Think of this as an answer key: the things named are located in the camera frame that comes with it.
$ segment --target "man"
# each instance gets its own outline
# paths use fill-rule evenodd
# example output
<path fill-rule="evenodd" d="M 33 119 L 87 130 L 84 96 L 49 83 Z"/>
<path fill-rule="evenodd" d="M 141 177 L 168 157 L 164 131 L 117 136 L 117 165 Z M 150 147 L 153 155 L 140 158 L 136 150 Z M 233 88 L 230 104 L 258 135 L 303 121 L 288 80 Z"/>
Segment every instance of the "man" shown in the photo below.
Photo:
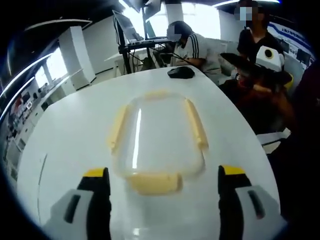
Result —
<path fill-rule="evenodd" d="M 238 11 L 239 15 L 235 13 L 236 18 L 244 21 L 246 27 L 250 28 L 240 33 L 237 47 L 240 56 L 255 63 L 261 46 L 275 49 L 279 54 L 284 54 L 280 43 L 267 30 L 270 17 L 263 7 L 259 6 L 256 1 L 240 0 L 236 12 Z"/>
<path fill-rule="evenodd" d="M 175 54 L 181 57 L 176 60 L 176 65 L 191 64 L 201 70 L 215 84 L 218 83 L 222 76 L 218 55 L 209 48 L 205 37 L 194 33 L 184 21 L 175 21 L 169 24 L 167 37 L 176 42 Z"/>
<path fill-rule="evenodd" d="M 256 1 L 240 0 L 235 10 L 235 17 L 250 27 L 240 33 L 237 50 L 242 57 L 255 63 L 262 46 L 284 54 L 281 45 L 267 30 L 268 13 Z M 256 134 L 272 131 L 272 124 L 278 118 L 278 111 L 264 97 L 264 92 L 269 93 L 271 90 L 264 87 L 263 79 L 244 77 L 240 69 L 237 72 L 236 79 L 227 80 L 219 86 L 220 89 L 237 106 Z"/>
<path fill-rule="evenodd" d="M 313 174 L 312 169 L 320 159 L 319 76 L 317 60 L 304 72 L 291 102 L 283 92 L 270 96 L 291 130 L 291 135 L 268 156 L 278 186 L 281 213 L 288 220 L 297 219 L 315 197 L 312 185 L 317 173 Z"/>

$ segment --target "ceiling light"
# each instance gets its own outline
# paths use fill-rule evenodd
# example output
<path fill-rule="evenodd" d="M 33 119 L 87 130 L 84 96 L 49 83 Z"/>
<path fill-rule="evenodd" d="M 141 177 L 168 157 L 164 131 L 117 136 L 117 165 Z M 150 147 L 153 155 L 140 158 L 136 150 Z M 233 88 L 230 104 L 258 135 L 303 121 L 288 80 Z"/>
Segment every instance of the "ceiling light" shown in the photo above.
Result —
<path fill-rule="evenodd" d="M 12 106 L 12 104 L 14 103 L 16 97 L 18 97 L 18 95 L 28 86 L 29 83 L 31 83 L 31 81 L 35 79 L 35 77 L 33 76 L 32 78 L 30 78 L 25 84 L 23 84 L 23 86 L 15 93 L 15 95 L 11 98 L 11 100 L 9 101 L 8 105 L 4 108 L 1 116 L 0 116 L 0 122 L 2 120 L 2 118 L 4 118 L 4 116 L 6 115 L 8 109 Z"/>
<path fill-rule="evenodd" d="M 50 21 L 44 21 L 37 24 L 34 24 L 32 26 L 28 26 L 24 31 L 28 31 L 30 29 L 35 29 L 37 27 L 41 27 L 48 24 L 57 24 L 57 23 L 65 23 L 65 22 L 76 22 L 76 23 L 87 23 L 87 25 L 91 24 L 92 21 L 89 20 L 83 20 L 83 19 L 58 19 L 58 20 L 50 20 Z"/>
<path fill-rule="evenodd" d="M 1 97 L 5 94 L 5 92 L 11 87 L 12 84 L 14 84 L 14 82 L 21 77 L 22 74 L 24 74 L 26 71 L 28 71 L 30 68 L 32 68 L 34 65 L 36 65 L 37 63 L 41 62 L 42 60 L 50 57 L 52 55 L 52 53 L 49 53 L 48 55 L 45 55 L 41 58 L 39 58 L 37 61 L 31 63 L 29 66 L 27 66 L 25 69 L 23 69 L 21 72 L 18 73 L 18 75 L 16 75 L 9 83 L 7 86 L 5 86 L 5 88 L 3 89 L 2 93 L 0 94 L 0 99 Z"/>
<path fill-rule="evenodd" d="M 10 64 L 10 55 L 9 55 L 9 48 L 8 48 L 8 50 L 7 50 L 6 63 L 7 63 L 7 67 L 8 67 L 9 74 L 10 74 L 10 76 L 12 76 L 11 64 Z"/>
<path fill-rule="evenodd" d="M 279 0 L 256 0 L 257 2 L 269 2 L 269 3 L 277 3 L 279 4 L 280 1 Z M 239 2 L 239 0 L 229 0 L 229 1 L 224 1 L 224 2 L 220 2 L 220 3 L 217 3 L 217 4 L 214 4 L 213 7 L 220 7 L 220 6 L 223 6 L 223 5 L 227 5 L 227 4 L 233 4 L 233 3 L 237 3 Z"/>
<path fill-rule="evenodd" d="M 124 6 L 125 9 L 129 9 L 129 8 L 130 8 L 130 7 L 128 6 L 128 4 L 126 4 L 126 3 L 124 2 L 124 0 L 119 0 L 119 3 L 120 3 L 122 6 Z"/>

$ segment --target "white cabinet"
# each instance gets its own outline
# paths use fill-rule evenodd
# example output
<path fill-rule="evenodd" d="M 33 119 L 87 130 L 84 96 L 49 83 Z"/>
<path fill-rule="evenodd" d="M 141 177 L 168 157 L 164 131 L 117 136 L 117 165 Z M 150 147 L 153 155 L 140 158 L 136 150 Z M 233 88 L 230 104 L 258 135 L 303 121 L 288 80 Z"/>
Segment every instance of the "white cabinet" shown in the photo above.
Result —
<path fill-rule="evenodd" d="M 71 77 L 76 90 L 89 85 L 95 78 L 87 47 L 80 26 L 72 26 L 59 37 L 61 54 L 68 73 L 71 75 L 82 69 L 79 74 Z"/>
<path fill-rule="evenodd" d="M 18 144 L 19 147 L 20 147 L 21 140 L 22 140 L 22 143 L 24 143 L 24 145 L 27 144 L 27 141 L 31 136 L 32 132 L 34 131 L 34 128 L 35 127 L 33 123 L 29 119 L 24 123 L 20 134 L 16 137 L 16 143 Z"/>
<path fill-rule="evenodd" d="M 37 106 L 30 113 L 27 121 L 28 120 L 31 121 L 32 124 L 35 126 L 37 124 L 37 122 L 39 121 L 39 119 L 41 118 L 42 114 L 44 114 L 44 110 L 40 106 Z"/>
<path fill-rule="evenodd" d="M 62 85 L 61 88 L 63 89 L 63 92 L 66 96 L 68 96 L 69 94 L 73 94 L 76 92 L 76 89 L 72 83 L 72 79 L 69 78 L 67 79 Z"/>

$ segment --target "white striped shirt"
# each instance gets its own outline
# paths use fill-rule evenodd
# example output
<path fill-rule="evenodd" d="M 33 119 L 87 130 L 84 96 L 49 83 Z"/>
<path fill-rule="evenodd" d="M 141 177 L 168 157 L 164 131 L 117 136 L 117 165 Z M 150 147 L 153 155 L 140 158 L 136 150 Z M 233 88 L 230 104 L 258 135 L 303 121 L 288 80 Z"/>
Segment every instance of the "white striped shirt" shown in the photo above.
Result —
<path fill-rule="evenodd" d="M 221 74 L 218 54 L 209 47 L 207 39 L 200 34 L 192 33 L 188 37 L 184 48 L 177 47 L 176 54 L 183 59 L 205 59 L 200 70 L 214 82 L 216 82 L 217 75 Z"/>

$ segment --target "transparent plastic container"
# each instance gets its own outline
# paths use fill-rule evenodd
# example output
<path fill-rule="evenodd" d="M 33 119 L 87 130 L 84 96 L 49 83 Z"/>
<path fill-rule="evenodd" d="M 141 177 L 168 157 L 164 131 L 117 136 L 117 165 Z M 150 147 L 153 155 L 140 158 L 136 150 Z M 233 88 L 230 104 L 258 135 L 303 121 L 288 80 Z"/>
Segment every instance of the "transparent plastic container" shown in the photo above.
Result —
<path fill-rule="evenodd" d="M 208 147 L 200 118 L 192 102 L 177 93 L 151 92 L 133 99 L 120 109 L 108 139 L 113 167 L 125 178 L 121 206 L 123 239 L 195 240 L 215 239 L 212 228 L 219 214 L 214 209 L 215 193 L 202 186 L 205 166 L 203 150 Z M 177 191 L 144 195 L 130 184 L 132 176 L 178 174 Z M 157 188 L 158 182 L 151 188 Z"/>
<path fill-rule="evenodd" d="M 113 141 L 116 172 L 123 177 L 199 172 L 204 159 L 192 125 L 197 116 L 188 115 L 190 104 L 177 93 L 159 91 L 135 98 L 123 108 Z"/>

